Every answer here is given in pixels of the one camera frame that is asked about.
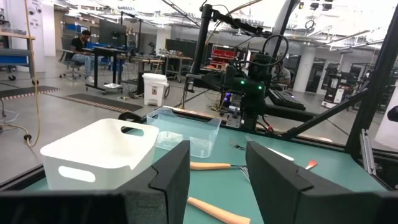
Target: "computer monitor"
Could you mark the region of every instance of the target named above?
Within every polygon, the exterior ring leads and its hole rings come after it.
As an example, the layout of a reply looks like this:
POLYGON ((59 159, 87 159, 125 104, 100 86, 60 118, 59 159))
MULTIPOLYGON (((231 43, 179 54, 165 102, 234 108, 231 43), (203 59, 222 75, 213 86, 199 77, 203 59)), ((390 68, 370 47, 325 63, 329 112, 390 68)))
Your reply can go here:
POLYGON ((99 42, 121 47, 126 41, 126 26, 107 20, 99 21, 99 42))

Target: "clear plastic container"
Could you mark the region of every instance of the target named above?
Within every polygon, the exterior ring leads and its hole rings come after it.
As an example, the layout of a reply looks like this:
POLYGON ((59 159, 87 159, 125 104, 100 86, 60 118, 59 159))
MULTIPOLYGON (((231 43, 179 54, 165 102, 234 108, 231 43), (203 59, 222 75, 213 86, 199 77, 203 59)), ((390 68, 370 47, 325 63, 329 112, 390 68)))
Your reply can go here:
POLYGON ((183 140, 191 142, 191 156, 210 157, 220 129, 221 119, 204 123, 179 118, 169 108, 159 108, 147 115, 147 124, 159 128, 156 147, 171 150, 183 140))

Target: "concrete floor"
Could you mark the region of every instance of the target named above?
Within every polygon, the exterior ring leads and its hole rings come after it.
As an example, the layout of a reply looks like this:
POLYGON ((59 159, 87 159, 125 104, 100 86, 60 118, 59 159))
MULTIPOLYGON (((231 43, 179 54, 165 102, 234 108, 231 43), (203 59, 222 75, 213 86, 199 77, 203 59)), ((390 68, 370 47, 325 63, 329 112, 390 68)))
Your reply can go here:
MULTIPOLYGON (((24 131, 21 129, 13 129, 0 134, 0 183, 7 179, 25 172, 41 163, 40 148, 57 139, 60 139, 76 130, 79 130, 99 119, 117 118, 120 113, 110 111, 95 106, 88 106, 63 99, 63 96, 75 93, 87 93, 95 96, 105 97, 111 100, 117 100, 118 96, 127 95, 127 87, 124 93, 120 94, 116 91, 109 91, 106 96, 102 92, 95 89, 86 91, 83 79, 72 80, 70 78, 59 78, 59 74, 65 71, 66 66, 57 61, 56 57, 46 58, 46 71, 39 73, 38 78, 40 85, 47 85, 61 88, 61 91, 39 95, 40 108, 40 138, 37 145, 31 151, 24 143, 24 131)), ((99 83, 109 82, 112 76, 109 71, 100 70, 99 83)), ((15 88, 31 87, 31 80, 28 73, 15 72, 16 81, 9 81, 6 72, 0 72, 0 91, 11 90, 15 88)), ((164 105, 176 106, 180 103, 183 91, 183 83, 176 81, 170 82, 170 94, 164 100, 164 105)), ((320 106, 323 96, 309 93, 294 93, 296 99, 301 101, 308 111, 321 113, 325 111, 320 106)), ((217 112, 206 108, 206 105, 214 104, 218 94, 213 91, 207 91, 201 88, 195 88, 195 93, 188 93, 187 99, 194 98, 185 104, 185 109, 208 114, 218 115, 217 112)), ((135 113, 144 116, 150 113, 156 106, 145 106, 143 99, 127 100, 125 103, 132 103, 143 106, 142 109, 135 113)), ((7 110, 19 113, 18 118, 13 122, 27 128, 33 139, 37 136, 37 118, 35 112, 35 97, 29 96, 25 98, 6 100, 4 107, 7 110)), ((318 136, 331 139, 333 142, 345 144, 348 133, 351 130, 352 123, 356 116, 355 111, 342 111, 336 114, 328 121, 324 121, 314 128, 305 132, 307 135, 318 136)), ((376 114, 371 129, 369 130, 372 138, 377 133, 377 129, 382 119, 382 114, 376 114)), ((298 126, 301 122, 282 119, 270 116, 267 121, 278 130, 287 130, 294 126, 298 126)), ((383 145, 374 142, 374 146, 380 149, 388 149, 383 145)))

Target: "ceiling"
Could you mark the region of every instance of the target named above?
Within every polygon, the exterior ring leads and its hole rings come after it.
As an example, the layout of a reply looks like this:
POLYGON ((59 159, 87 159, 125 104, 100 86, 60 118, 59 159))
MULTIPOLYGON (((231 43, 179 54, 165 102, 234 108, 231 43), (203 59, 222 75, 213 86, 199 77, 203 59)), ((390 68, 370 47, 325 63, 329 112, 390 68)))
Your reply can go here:
MULTIPOLYGON (((188 19, 182 19, 175 9, 168 6, 161 0, 61 0, 74 5, 81 6, 101 6, 107 5, 113 9, 127 11, 135 14, 138 18, 150 24, 162 27, 164 24, 175 24, 176 26, 195 26, 188 19)), ((250 0, 207 0, 207 4, 225 5, 228 10, 232 10, 250 0)), ((350 45, 381 40, 384 38, 390 23, 394 9, 398 0, 382 0, 382 4, 371 0, 301 0, 303 7, 296 7, 289 18, 286 35, 297 36, 310 39, 319 43, 329 43, 331 40, 339 39, 343 36, 355 34, 364 30, 369 32, 357 35, 353 38, 330 43, 327 47, 346 47, 350 45), (310 5, 319 3, 316 10, 312 10, 310 5), (322 10, 322 4, 332 4, 328 11, 322 10), (305 24, 314 21, 315 25, 311 29, 306 29, 305 24)), ((188 13, 192 18, 200 22, 199 7, 202 1, 197 0, 170 0, 180 9, 188 13)), ((266 29, 271 30, 275 20, 282 9, 283 0, 262 0, 233 13, 233 17, 242 20, 250 20, 256 25, 260 24, 266 29)), ((214 6, 221 13, 226 14, 227 9, 223 6, 214 6)), ((231 31, 227 24, 219 26, 220 31, 231 31)), ((372 45, 370 48, 379 48, 380 45, 372 45)))

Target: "wooden handle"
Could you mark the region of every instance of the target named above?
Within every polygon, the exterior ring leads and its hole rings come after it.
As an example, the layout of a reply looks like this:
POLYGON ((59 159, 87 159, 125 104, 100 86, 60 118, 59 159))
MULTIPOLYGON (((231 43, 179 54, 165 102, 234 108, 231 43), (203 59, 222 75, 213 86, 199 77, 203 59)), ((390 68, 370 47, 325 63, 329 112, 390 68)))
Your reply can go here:
POLYGON ((188 203, 227 224, 250 224, 250 218, 235 215, 196 198, 189 197, 188 203))
POLYGON ((210 162, 191 162, 190 167, 193 170, 229 169, 229 168, 231 168, 231 164, 210 163, 210 162))

